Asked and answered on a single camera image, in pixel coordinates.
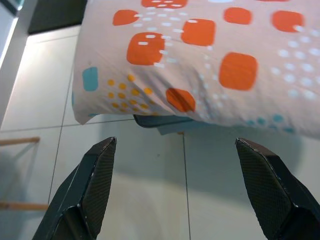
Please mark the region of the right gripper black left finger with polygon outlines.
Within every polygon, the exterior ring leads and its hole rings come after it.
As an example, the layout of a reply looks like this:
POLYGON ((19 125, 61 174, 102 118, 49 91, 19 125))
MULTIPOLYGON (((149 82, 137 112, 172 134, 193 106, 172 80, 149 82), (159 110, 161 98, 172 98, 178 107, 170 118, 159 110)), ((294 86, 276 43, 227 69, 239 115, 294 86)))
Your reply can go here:
POLYGON ((60 184, 39 224, 35 240, 95 240, 111 190, 117 139, 93 145, 60 184))

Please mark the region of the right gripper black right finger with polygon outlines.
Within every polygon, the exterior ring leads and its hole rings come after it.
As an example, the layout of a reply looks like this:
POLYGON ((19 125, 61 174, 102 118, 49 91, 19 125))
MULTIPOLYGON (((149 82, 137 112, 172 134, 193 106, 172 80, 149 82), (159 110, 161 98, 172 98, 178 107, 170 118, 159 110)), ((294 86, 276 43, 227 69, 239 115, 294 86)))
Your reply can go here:
POLYGON ((244 184, 268 240, 318 240, 320 204, 281 158, 255 142, 235 141, 244 184))

